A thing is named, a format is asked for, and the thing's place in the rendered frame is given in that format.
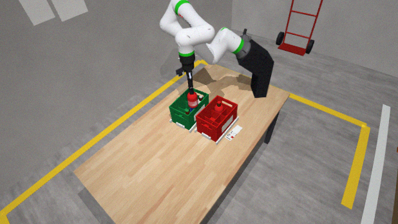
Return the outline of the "green crate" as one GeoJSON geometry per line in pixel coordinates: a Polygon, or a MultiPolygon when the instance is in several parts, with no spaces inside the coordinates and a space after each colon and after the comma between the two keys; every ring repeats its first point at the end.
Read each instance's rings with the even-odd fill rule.
{"type": "Polygon", "coordinates": [[[188,106],[187,94],[189,90],[187,89],[182,93],[170,106],[169,110],[171,113],[171,118],[174,123],[179,123],[185,126],[186,129],[190,130],[196,123],[196,115],[201,112],[201,110],[208,105],[209,101],[204,96],[203,100],[195,107],[192,112],[190,112],[190,107],[188,106]],[[190,114],[186,115],[185,110],[188,109],[190,114]],[[184,117],[183,117],[184,116],[184,117]]]}

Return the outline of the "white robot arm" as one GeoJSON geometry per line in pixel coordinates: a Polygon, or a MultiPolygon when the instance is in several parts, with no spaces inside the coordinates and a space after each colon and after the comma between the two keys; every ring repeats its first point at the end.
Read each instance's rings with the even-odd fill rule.
{"type": "Polygon", "coordinates": [[[178,59],[182,64],[193,63],[197,57],[194,53],[210,65],[217,64],[227,51],[242,59],[251,48],[249,41],[252,37],[246,35],[247,29],[244,29],[243,35],[238,36],[223,27],[215,36],[214,28],[196,13],[188,0],[171,0],[160,20],[160,28],[175,38],[178,59]],[[184,28],[179,22],[180,18],[190,28],[184,28]]]}

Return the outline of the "white paper pick list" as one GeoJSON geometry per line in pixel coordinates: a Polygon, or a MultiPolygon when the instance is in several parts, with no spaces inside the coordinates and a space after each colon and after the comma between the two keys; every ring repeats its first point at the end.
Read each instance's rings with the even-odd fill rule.
{"type": "Polygon", "coordinates": [[[232,140],[241,130],[242,127],[237,125],[225,138],[228,140],[232,140]]]}

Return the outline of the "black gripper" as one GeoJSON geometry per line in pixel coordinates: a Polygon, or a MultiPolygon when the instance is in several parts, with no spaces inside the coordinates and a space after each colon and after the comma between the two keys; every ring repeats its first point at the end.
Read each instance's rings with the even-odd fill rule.
{"type": "Polygon", "coordinates": [[[187,80],[188,80],[188,87],[189,87],[189,92],[190,94],[193,94],[193,72],[192,70],[194,69],[194,63],[192,64],[182,64],[182,69],[185,70],[186,75],[187,75],[187,80]]]}

